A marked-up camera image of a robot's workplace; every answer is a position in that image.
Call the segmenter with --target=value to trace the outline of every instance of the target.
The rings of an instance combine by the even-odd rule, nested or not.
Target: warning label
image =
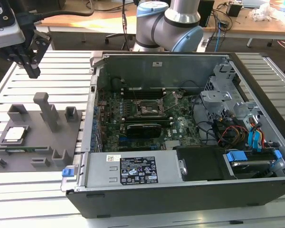
[[[155,157],[121,158],[120,183],[122,185],[158,183]]]

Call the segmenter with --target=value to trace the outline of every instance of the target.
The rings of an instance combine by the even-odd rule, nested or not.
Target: metal slotted worktable
[[[272,64],[271,60],[259,54],[238,55],[285,118],[284,75],[272,65],[277,74],[267,64]],[[38,110],[32,101],[36,92],[48,92],[49,102],[58,110],[76,106],[78,110],[85,111],[91,78],[89,58],[89,51],[49,51],[40,64],[42,74],[38,79],[28,79],[25,71],[13,64],[0,84],[0,133],[9,120],[7,111],[12,103],[21,101],[27,110]],[[84,118],[85,113],[80,129],[83,129]],[[81,137],[79,132],[77,153]],[[73,163],[78,163],[78,160],[79,155],[75,155]],[[285,196],[259,207],[85,219],[61,192],[60,182],[61,172],[0,173],[0,227],[285,228]],[[244,224],[230,225],[231,220],[243,221]]]

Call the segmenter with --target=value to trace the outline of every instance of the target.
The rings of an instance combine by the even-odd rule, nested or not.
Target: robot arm
[[[51,43],[51,36],[38,32],[35,23],[62,14],[91,16],[94,12],[54,11],[45,14],[26,12],[21,0],[0,0],[0,57],[25,68],[30,78],[40,75],[38,64]]]
[[[158,1],[140,4],[133,51],[195,51],[203,37],[199,2],[172,0],[170,7]]]

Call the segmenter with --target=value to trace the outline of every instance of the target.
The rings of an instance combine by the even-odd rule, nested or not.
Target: chair leg
[[[248,41],[248,43],[246,44],[246,45],[247,45],[247,47],[249,47],[249,48],[251,47],[251,46],[250,46],[251,41],[252,41],[252,38],[250,38],[250,39],[249,39],[249,41]]]
[[[85,32],[81,34],[81,42],[86,43],[86,33]]]
[[[267,47],[271,47],[273,41],[274,41],[274,40],[272,39],[270,42],[268,42],[268,43],[267,43]]]

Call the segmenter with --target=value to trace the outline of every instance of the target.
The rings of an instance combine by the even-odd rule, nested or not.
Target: wooden desk
[[[275,4],[280,4],[281,0],[274,0]],[[87,11],[86,1],[67,0],[66,10]],[[214,8],[225,0],[216,0]],[[109,9],[119,6],[120,3],[110,1],[96,2],[97,9]],[[136,6],[131,4],[126,6],[127,22],[129,34],[136,33]],[[226,33],[226,37],[234,38],[266,38],[266,39],[285,39],[285,25],[280,21],[272,19],[269,21],[254,22],[249,16],[251,9],[242,9],[237,18],[232,18],[233,26]],[[229,20],[223,14],[218,13],[220,19]],[[60,31],[60,32],[103,32],[103,33],[123,33],[121,12],[103,13],[95,12],[90,17],[78,17],[61,15],[45,19],[38,26],[41,31]],[[214,18],[210,17],[208,27],[204,28],[204,37],[210,37],[215,29]]]

